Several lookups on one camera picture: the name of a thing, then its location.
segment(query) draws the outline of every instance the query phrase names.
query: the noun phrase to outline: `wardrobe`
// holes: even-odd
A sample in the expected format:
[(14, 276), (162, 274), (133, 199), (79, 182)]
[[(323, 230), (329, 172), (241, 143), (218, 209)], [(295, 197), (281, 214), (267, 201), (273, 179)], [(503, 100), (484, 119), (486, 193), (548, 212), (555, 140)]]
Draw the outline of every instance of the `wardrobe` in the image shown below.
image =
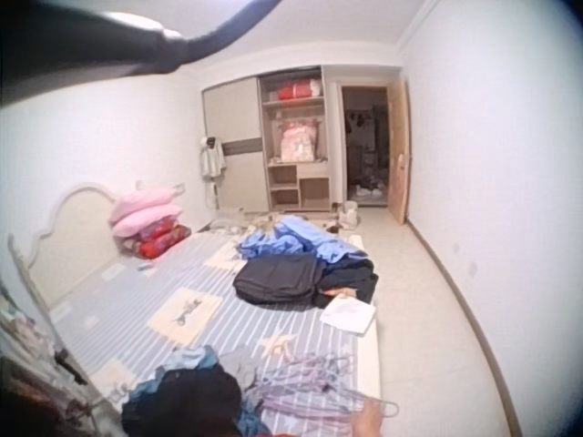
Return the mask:
[(215, 180), (219, 209), (331, 209), (323, 92), (319, 67), (248, 77), (203, 92), (206, 135), (222, 143), (227, 163)]

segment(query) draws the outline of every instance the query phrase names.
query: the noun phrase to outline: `pink pillow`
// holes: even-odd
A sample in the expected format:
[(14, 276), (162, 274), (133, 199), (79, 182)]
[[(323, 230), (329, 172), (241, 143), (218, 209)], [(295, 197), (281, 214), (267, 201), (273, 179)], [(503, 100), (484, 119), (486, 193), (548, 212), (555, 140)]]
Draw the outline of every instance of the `pink pillow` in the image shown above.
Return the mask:
[(176, 205), (159, 205), (157, 207), (142, 209), (124, 217), (113, 227), (113, 235), (116, 237), (131, 237), (136, 235), (146, 226), (167, 216), (177, 216), (182, 209)]
[(132, 212), (158, 205), (167, 205), (173, 197), (173, 188), (144, 189), (120, 196), (113, 206), (109, 223), (116, 223)]

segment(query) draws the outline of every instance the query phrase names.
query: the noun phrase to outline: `white headboard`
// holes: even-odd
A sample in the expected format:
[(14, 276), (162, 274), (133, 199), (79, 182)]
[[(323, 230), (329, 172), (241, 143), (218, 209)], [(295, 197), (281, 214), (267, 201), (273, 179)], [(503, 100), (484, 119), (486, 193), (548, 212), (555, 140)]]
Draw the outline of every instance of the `white headboard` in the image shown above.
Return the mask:
[(33, 236), (28, 257), (9, 236), (21, 278), (45, 310), (119, 255), (108, 225), (114, 202), (115, 196), (105, 187), (77, 186), (51, 211), (48, 228)]

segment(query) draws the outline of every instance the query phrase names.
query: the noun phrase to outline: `blue clothing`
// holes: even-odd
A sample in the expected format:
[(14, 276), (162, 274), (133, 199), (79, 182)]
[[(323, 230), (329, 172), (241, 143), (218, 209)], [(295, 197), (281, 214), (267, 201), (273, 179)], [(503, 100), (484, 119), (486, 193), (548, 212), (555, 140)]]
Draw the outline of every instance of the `blue clothing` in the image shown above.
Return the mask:
[(240, 404), (240, 415), (236, 423), (237, 429), (243, 437), (255, 437), (257, 435), (271, 435), (270, 429), (255, 413), (251, 402), (243, 397)]
[(154, 379), (141, 382), (129, 394), (129, 400), (137, 400), (143, 393), (155, 393), (167, 371), (178, 369), (209, 369), (219, 362), (219, 358), (211, 346), (197, 349), (180, 349), (173, 351), (166, 363), (154, 371)]
[(239, 245), (239, 251), (244, 259), (310, 252), (328, 264), (346, 256), (367, 258), (362, 250), (297, 216), (285, 216), (270, 235), (262, 231), (252, 233)]

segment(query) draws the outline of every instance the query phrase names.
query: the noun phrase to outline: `sliding wardrobe door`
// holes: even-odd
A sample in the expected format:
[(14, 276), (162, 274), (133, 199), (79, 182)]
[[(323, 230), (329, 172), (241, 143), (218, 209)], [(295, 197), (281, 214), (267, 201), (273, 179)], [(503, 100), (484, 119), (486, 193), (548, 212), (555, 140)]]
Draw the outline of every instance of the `sliding wardrobe door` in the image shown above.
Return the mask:
[(269, 210), (257, 77), (208, 89), (203, 102), (207, 136), (222, 143), (227, 163), (216, 180), (219, 209)]

